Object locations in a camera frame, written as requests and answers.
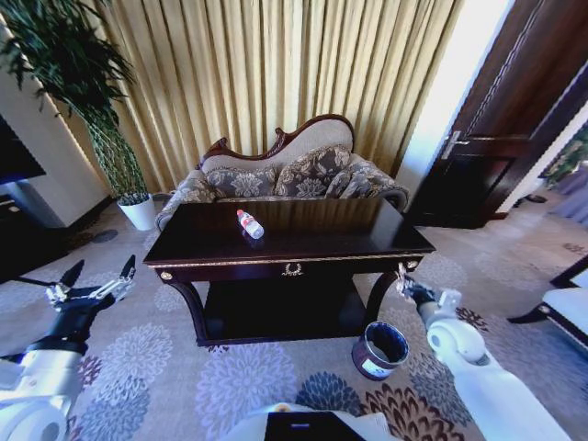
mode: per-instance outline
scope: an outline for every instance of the white wall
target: white wall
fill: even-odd
[[[55,118],[54,104],[45,99],[39,112],[39,100],[32,95],[38,84],[26,80],[20,91],[16,79],[0,70],[0,114],[47,173],[28,181],[55,214],[40,221],[49,227],[69,226],[108,192],[63,119]]]
[[[416,194],[514,0],[465,0],[396,175]]]
[[[528,194],[528,189],[532,187],[535,180],[541,175],[541,172],[553,161],[561,149],[563,149],[568,142],[570,142],[573,135],[588,121],[588,102],[583,105],[580,111],[568,123],[566,128],[560,133],[548,149],[539,158],[537,163],[529,170],[526,176],[518,186],[516,186],[510,196],[503,202],[503,204],[496,210],[499,213],[509,211],[516,201]]]

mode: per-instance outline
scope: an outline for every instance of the table drawer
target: table drawer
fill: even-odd
[[[338,258],[313,260],[288,260],[251,264],[173,266],[156,268],[160,278],[167,283],[199,280],[239,280],[271,277],[319,277],[337,274],[383,273],[394,271],[402,262],[413,271],[421,255],[403,255],[368,258]]]

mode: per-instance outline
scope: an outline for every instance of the small bin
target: small bin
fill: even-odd
[[[351,357],[364,377],[386,379],[409,355],[404,335],[389,323],[372,322],[354,344]]]

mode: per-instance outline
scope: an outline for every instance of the dark wooden table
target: dark wooden table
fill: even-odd
[[[237,209],[264,226],[261,239]],[[385,199],[197,203],[177,209],[144,263],[184,297],[198,345],[227,345],[360,335],[399,263],[412,271],[434,250]],[[383,273],[366,306],[358,273]]]

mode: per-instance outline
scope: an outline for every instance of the table top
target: table top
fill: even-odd
[[[255,240],[237,221],[255,217],[265,234]],[[383,198],[182,204],[144,259],[148,266],[210,264],[374,255],[435,250]]]

